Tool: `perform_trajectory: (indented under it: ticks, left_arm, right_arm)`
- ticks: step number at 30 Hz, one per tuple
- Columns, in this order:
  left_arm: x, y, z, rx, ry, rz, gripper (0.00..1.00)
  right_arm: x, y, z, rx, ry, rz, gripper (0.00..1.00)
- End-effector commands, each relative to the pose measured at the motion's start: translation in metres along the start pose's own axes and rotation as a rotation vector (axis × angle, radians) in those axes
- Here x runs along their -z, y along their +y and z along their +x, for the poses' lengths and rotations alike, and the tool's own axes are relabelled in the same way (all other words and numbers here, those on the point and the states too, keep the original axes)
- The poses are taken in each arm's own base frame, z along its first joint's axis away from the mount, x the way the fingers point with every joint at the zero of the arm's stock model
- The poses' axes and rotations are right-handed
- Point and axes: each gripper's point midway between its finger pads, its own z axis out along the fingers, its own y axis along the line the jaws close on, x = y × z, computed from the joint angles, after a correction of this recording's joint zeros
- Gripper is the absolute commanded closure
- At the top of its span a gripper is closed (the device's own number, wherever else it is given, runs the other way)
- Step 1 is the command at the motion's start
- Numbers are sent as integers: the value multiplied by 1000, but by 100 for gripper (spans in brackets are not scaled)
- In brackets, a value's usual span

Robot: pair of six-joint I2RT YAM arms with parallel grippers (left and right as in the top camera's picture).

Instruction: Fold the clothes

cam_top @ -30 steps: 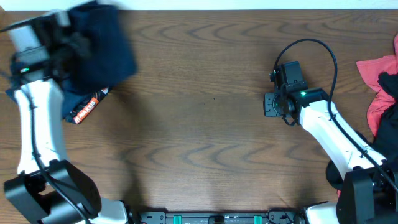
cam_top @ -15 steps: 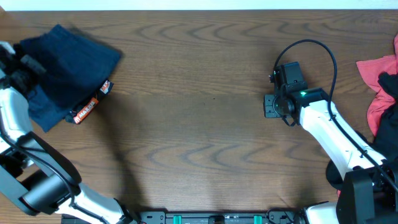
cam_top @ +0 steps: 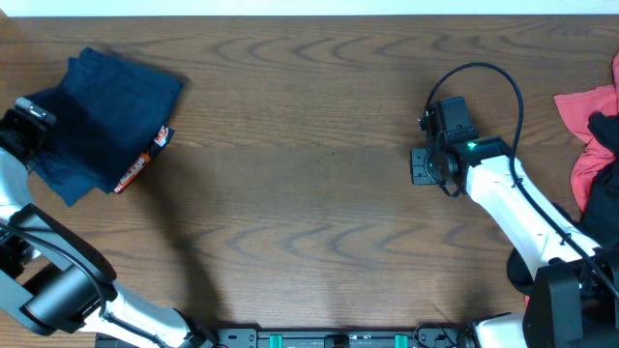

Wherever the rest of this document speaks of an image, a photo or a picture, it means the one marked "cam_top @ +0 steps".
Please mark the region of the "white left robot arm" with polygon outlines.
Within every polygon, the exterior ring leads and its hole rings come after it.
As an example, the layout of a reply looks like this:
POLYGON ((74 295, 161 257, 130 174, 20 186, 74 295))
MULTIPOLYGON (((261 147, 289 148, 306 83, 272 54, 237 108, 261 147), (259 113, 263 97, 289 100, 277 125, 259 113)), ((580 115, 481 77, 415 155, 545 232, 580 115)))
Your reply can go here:
POLYGON ((134 347, 214 347, 218 337, 117 283, 110 263, 33 203, 28 161, 51 122, 1 119, 1 308, 35 334, 95 333, 134 347))

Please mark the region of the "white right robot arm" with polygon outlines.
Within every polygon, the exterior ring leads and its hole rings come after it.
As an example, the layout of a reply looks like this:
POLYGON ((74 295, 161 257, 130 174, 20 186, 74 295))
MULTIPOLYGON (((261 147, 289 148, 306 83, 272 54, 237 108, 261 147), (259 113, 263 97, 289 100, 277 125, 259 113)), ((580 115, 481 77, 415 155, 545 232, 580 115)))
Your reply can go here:
POLYGON ((532 280, 522 314, 480 320, 460 347, 615 347, 618 254, 580 232, 535 187, 499 137, 428 144, 410 153, 415 185, 455 185, 496 222, 532 280))

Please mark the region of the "navy blue shorts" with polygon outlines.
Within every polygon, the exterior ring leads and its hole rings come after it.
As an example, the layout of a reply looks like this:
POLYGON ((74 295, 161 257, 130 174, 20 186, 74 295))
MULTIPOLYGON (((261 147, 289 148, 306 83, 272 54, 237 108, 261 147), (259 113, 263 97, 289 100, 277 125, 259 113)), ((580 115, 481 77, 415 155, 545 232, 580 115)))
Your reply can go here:
POLYGON ((57 120, 44 147, 77 148, 94 158, 105 193, 164 125, 183 83, 175 76, 86 47, 61 82, 26 98, 57 120))

